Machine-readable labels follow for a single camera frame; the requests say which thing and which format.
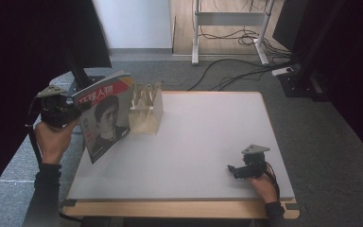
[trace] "cable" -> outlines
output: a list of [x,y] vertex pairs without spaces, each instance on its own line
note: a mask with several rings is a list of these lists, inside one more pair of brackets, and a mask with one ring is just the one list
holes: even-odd
[[267,66],[267,65],[255,64],[255,63],[252,63],[252,62],[249,62],[249,61],[241,61],[241,60],[236,60],[236,59],[224,59],[224,60],[214,61],[210,65],[208,65],[208,67],[203,72],[203,74],[202,74],[201,78],[199,79],[199,81],[197,81],[193,86],[191,86],[189,89],[187,89],[187,91],[191,91],[192,89],[194,89],[195,87],[197,87],[202,82],[202,80],[205,78],[208,70],[213,65],[215,65],[216,63],[221,62],[221,61],[240,61],[240,62],[248,63],[248,64],[251,64],[251,65],[254,65],[254,66],[257,66],[257,67],[261,67],[261,68],[265,68],[265,69],[254,69],[254,70],[249,71],[249,73],[246,73],[246,74],[238,75],[238,76],[235,76],[235,77],[226,77],[226,78],[230,78],[227,81],[223,81],[224,79],[226,79],[226,78],[223,78],[217,86],[211,88],[209,91],[213,91],[217,87],[220,87],[219,90],[218,90],[218,91],[220,91],[220,90],[224,89],[225,87],[227,87],[228,85],[230,85],[231,83],[235,82],[238,79],[244,79],[245,76],[250,76],[250,75],[262,73],[259,76],[258,79],[250,79],[250,80],[257,80],[258,81],[258,80],[261,79],[261,77],[266,72],[269,72],[269,71],[272,71],[272,70],[275,70],[275,69],[279,69],[279,68],[283,68],[283,67],[286,67],[288,65],[291,65],[291,64],[294,64],[295,63],[294,61],[288,61],[288,62],[285,62],[285,63],[276,64],[276,65],[273,65],[273,66]]
[[[191,86],[189,89],[187,89],[187,91],[191,91],[193,88],[197,87],[197,85],[199,85],[199,83],[204,79],[206,73],[208,72],[208,70],[216,63],[218,62],[221,62],[221,61],[241,61],[241,60],[235,60],[235,59],[224,59],[224,60],[218,60],[218,61],[214,61],[212,62],[210,65],[208,65],[208,67],[205,69],[204,73],[202,74],[201,78],[199,79],[198,82],[196,82],[193,86]],[[241,61],[241,62],[244,62],[244,63],[248,63],[248,64],[251,64],[251,65],[254,65],[254,66],[258,66],[258,67],[268,67],[268,66],[265,66],[265,65],[261,65],[261,64],[255,64],[255,63],[252,63],[252,62],[249,62],[249,61]]]
[[269,173],[267,170],[265,171],[265,174],[270,178],[270,180],[272,181],[273,187],[275,188],[276,191],[276,197],[278,198],[278,201],[281,198],[281,190],[278,184],[278,181],[276,181],[276,174],[273,171],[273,167],[270,165],[270,163],[265,162],[269,167],[270,167],[270,171],[271,173]]
[[[248,34],[247,32],[245,32],[241,37],[240,37],[240,39],[238,39],[238,43],[239,44],[243,44],[243,45],[254,45],[255,44],[255,41],[254,41],[254,39],[255,39],[256,37],[254,37],[254,36],[250,36],[250,34]],[[251,42],[250,43],[246,43],[245,42],[245,39],[250,39],[251,40]]]
[[216,0],[214,0],[214,5],[215,5],[215,8],[217,9],[217,11],[220,11],[219,8],[216,6]]
[[268,5],[268,0],[265,2],[265,5],[264,5],[264,6],[262,6],[261,8],[259,8],[259,7],[258,7],[258,8],[257,8],[257,7],[254,7],[252,4],[251,4],[251,7],[252,7],[252,8],[255,8],[255,9],[257,9],[257,10],[262,10],[262,9],[263,9],[264,11],[267,11],[267,5]]
[[35,96],[32,99],[31,104],[28,108],[26,127],[27,127],[28,138],[30,140],[31,146],[33,147],[35,157],[37,158],[38,164],[40,164],[43,161],[43,158],[41,156],[40,148],[38,147],[37,139],[34,133],[35,118],[37,118],[36,116],[40,114],[40,109],[41,109],[41,105],[36,105],[37,100],[41,101],[40,98]]
[[252,11],[252,5],[254,4],[254,0],[251,0],[251,5],[250,5],[250,10],[249,10],[249,12],[251,12]]
[[241,10],[240,11],[243,11],[243,8],[246,6],[246,5],[248,5],[249,4],[249,0],[247,0],[247,2],[246,2],[246,4],[241,8]]
[[249,33],[247,33],[247,31],[249,31],[251,35],[254,35],[255,34],[254,31],[241,29],[241,30],[237,30],[237,31],[235,31],[235,32],[233,32],[233,33],[231,33],[229,35],[216,36],[216,35],[204,33],[202,31],[202,27],[201,26],[200,26],[200,30],[201,30],[201,34],[199,36],[203,36],[204,38],[206,38],[208,40],[215,40],[215,39],[220,39],[220,40],[238,40],[238,39],[241,39],[242,37],[244,37],[244,35],[239,36],[239,37],[231,37],[231,36],[233,36],[233,35],[235,35],[235,34],[237,34],[239,32],[245,32],[245,34],[249,34]]

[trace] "electrical cord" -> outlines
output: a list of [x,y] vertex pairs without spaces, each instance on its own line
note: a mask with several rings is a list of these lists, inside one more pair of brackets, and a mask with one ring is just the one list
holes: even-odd
[[243,11],[243,9],[244,9],[244,7],[246,6],[246,5],[248,5],[249,4],[249,0],[247,0],[247,2],[246,2],[246,4],[241,8],[241,10],[240,11]]
[[217,64],[219,62],[222,62],[222,61],[240,61],[240,62],[251,64],[251,65],[254,65],[254,66],[257,66],[257,67],[260,67],[260,68],[264,68],[264,69],[254,69],[254,70],[251,70],[249,73],[246,73],[246,74],[238,75],[238,76],[235,76],[235,77],[226,77],[226,78],[230,78],[230,79],[225,81],[225,82],[223,82],[223,80],[226,79],[226,78],[223,78],[221,80],[221,82],[217,86],[211,88],[209,91],[213,91],[217,87],[220,87],[219,88],[219,91],[220,91],[220,90],[224,89],[226,86],[230,85],[231,83],[235,82],[238,79],[245,79],[244,78],[245,76],[250,76],[250,75],[262,73],[258,79],[250,79],[250,80],[259,80],[262,77],[262,75],[264,75],[266,72],[269,72],[269,71],[272,71],[272,70],[275,70],[275,69],[279,69],[279,68],[283,68],[283,67],[287,67],[288,65],[291,65],[291,64],[295,63],[294,61],[288,61],[288,62],[285,62],[285,63],[273,65],[273,66],[267,66],[267,65],[255,64],[255,63],[252,63],[252,62],[249,62],[249,61],[241,61],[241,60],[236,60],[236,59],[223,59],[223,60],[214,61],[210,65],[208,65],[208,67],[202,73],[202,76],[199,78],[199,80],[194,85],[192,85],[190,88],[188,88],[187,91],[191,91],[195,87],[197,87],[202,82],[202,80],[205,78],[208,70],[211,67],[213,67],[215,64]]
[[250,10],[249,10],[249,12],[251,12],[251,11],[252,11],[252,6],[253,6],[253,4],[254,4],[254,0],[251,0],[251,5],[250,5]]
[[219,8],[217,7],[217,5],[216,5],[216,0],[214,0],[214,6],[215,6],[215,8],[217,9],[217,11],[220,11],[219,10]]
[[265,163],[270,167],[270,171],[271,171],[271,172],[268,172],[266,170],[265,174],[270,178],[270,181],[272,182],[273,187],[275,188],[275,191],[276,191],[276,197],[278,198],[278,201],[279,201],[281,198],[281,190],[280,190],[278,182],[276,181],[276,174],[273,171],[273,167],[270,165],[270,163],[268,163],[268,162],[265,162]]
[[264,6],[262,6],[261,8],[257,8],[257,7],[254,7],[255,9],[258,9],[258,10],[263,10],[263,11],[267,11],[267,5],[268,5],[268,0],[265,2],[265,5]]
[[[239,44],[253,45],[253,44],[255,44],[254,39],[258,38],[257,33],[255,33],[254,31],[251,31],[251,30],[246,30],[245,27],[243,27],[243,29],[237,30],[236,32],[233,32],[231,34],[224,35],[224,36],[216,36],[216,35],[212,35],[209,33],[204,33],[202,30],[202,26],[200,26],[199,29],[201,31],[201,34],[199,34],[199,36],[202,36],[208,40],[215,40],[215,39],[237,40]],[[235,35],[239,32],[244,32],[244,34],[239,37],[232,37],[233,35]],[[266,50],[272,55],[275,55],[278,57],[285,57],[285,58],[291,58],[291,56],[292,56],[292,54],[288,50],[274,47],[267,38],[264,38],[263,44],[264,44],[264,47],[266,48]]]
[[[241,60],[235,60],[235,59],[223,59],[223,60],[218,60],[218,61],[214,61],[212,62],[210,65],[208,65],[208,67],[205,69],[205,71],[203,72],[201,78],[199,79],[199,81],[197,81],[193,86],[191,86],[189,89],[187,89],[187,91],[191,91],[192,89],[194,89],[195,87],[197,87],[200,82],[205,78],[205,75],[206,73],[208,72],[208,70],[213,66],[215,65],[216,63],[218,62],[221,62],[221,61],[241,61]],[[248,63],[248,64],[251,64],[251,65],[254,65],[254,66],[258,66],[258,67],[268,67],[268,66],[265,66],[265,65],[261,65],[261,64],[255,64],[255,63],[252,63],[252,62],[249,62],[249,61],[241,61],[241,62],[244,62],[244,63]]]
[[40,98],[35,96],[31,101],[31,104],[28,108],[27,122],[26,122],[25,126],[27,128],[28,137],[29,137],[31,146],[33,147],[35,157],[37,158],[38,164],[40,164],[43,161],[43,158],[41,156],[40,148],[38,147],[37,139],[36,139],[35,133],[34,133],[34,122],[35,122],[35,119],[37,118],[37,116],[40,114],[40,109],[41,109],[41,105],[40,106],[37,105],[37,100],[41,101]]

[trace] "hand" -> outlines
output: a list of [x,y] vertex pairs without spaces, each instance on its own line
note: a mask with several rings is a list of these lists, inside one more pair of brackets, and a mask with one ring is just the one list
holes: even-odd
[[[270,171],[270,167],[268,166],[268,172],[273,176],[273,172]],[[248,181],[252,184],[255,192],[258,196],[264,201],[265,204],[278,201],[276,195],[276,189],[270,180],[270,177],[263,173],[258,178],[248,178]]]
[[62,129],[49,126],[40,122],[35,127],[37,143],[43,154],[43,163],[58,165],[63,153],[70,145],[73,128],[78,124],[78,119],[68,123]]

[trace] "metal frame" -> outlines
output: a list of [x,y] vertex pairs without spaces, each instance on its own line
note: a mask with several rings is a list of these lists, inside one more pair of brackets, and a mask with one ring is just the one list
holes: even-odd
[[258,39],[254,39],[255,48],[261,63],[269,64],[262,42],[272,12],[274,0],[268,2],[266,12],[199,12],[199,0],[196,0],[196,11],[194,12],[194,39],[192,63],[199,64],[199,26],[261,26]]

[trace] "book cover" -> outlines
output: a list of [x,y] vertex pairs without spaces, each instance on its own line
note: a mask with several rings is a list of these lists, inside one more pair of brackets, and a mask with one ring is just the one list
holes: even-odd
[[131,85],[129,74],[116,73],[72,96],[76,106],[91,104],[79,124],[92,163],[130,131]]

